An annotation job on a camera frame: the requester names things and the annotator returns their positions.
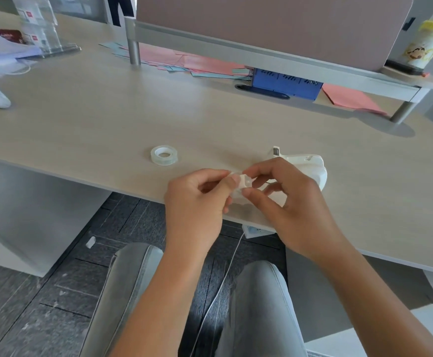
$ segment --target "light gray jeans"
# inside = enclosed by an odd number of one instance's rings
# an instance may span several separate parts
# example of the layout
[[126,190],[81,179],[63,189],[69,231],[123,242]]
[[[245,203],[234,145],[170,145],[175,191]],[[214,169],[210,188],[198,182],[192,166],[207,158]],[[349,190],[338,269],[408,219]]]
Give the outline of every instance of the light gray jeans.
[[[110,353],[162,254],[144,243],[116,253],[80,357]],[[253,262],[237,277],[215,356],[307,357],[286,282],[273,264]]]

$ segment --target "dark red package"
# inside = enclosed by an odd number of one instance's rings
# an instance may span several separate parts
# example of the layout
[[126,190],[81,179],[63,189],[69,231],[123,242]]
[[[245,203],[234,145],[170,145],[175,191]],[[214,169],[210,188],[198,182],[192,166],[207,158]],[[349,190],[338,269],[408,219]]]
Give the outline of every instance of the dark red package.
[[18,44],[25,43],[25,41],[23,41],[22,33],[19,30],[0,29],[0,36],[8,41],[16,42]]

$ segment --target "black pants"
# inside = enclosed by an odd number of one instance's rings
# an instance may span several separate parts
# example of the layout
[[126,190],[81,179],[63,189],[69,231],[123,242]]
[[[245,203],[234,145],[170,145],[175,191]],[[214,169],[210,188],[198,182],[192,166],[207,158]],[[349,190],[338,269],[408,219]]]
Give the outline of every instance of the black pants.
[[109,10],[111,12],[112,24],[114,26],[121,26],[119,22],[118,5],[121,5],[122,14],[124,16],[134,16],[134,10],[130,0],[108,0]]

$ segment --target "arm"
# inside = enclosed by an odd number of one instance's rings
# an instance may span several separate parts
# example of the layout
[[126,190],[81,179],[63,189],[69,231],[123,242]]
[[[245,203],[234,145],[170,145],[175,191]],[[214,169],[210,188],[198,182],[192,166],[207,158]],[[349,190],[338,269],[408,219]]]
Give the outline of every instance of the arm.
[[[244,173],[256,180],[243,195],[264,213],[288,248],[319,265],[368,356],[433,357],[433,335],[344,237],[314,180],[282,158]],[[255,189],[269,179],[277,181],[264,191]],[[274,191],[287,195],[283,207],[268,198]]]
[[205,257],[237,186],[228,174],[202,169],[169,183],[166,250],[111,357],[177,356]]

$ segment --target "person's right hand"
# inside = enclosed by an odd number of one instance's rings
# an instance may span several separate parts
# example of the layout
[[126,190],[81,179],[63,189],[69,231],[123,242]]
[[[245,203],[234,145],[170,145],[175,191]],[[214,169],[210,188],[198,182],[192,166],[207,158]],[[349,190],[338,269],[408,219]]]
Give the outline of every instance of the person's right hand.
[[[243,171],[256,180],[242,194],[271,222],[279,238],[291,250],[318,262],[334,255],[349,243],[335,223],[319,186],[281,157],[257,163]],[[256,188],[269,179],[264,192]],[[268,197],[272,192],[287,195],[283,207]]]

